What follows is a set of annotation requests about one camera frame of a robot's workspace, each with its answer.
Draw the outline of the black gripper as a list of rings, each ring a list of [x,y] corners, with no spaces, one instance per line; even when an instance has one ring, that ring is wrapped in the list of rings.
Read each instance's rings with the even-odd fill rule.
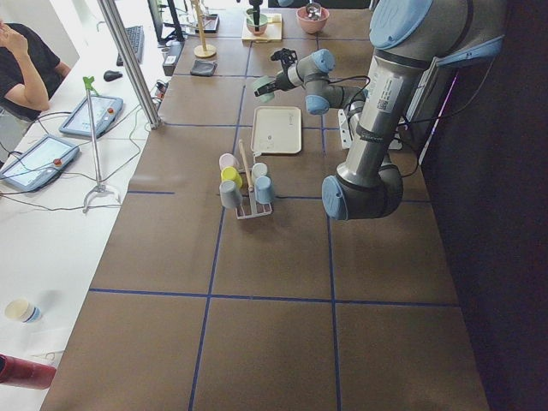
[[[259,27],[260,25],[260,6],[262,2],[262,0],[249,0],[249,4],[253,8],[252,17],[255,27]]]
[[[255,96],[264,96],[273,94],[276,90],[288,91],[292,89],[292,82],[288,75],[283,71],[277,73],[275,80],[257,79],[255,81]]]

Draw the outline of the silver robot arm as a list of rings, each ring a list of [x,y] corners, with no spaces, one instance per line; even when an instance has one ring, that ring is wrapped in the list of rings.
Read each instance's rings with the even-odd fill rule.
[[[467,66],[496,56],[504,37],[505,1],[382,1],[373,11],[369,39],[372,64],[364,88],[336,86],[329,79],[335,58],[326,49],[302,59],[281,49],[274,80],[255,81],[256,96],[303,87],[313,115],[345,109],[353,135],[348,155],[322,183],[325,212],[336,220],[381,218],[402,200],[399,169],[389,145],[422,74],[432,64]]]

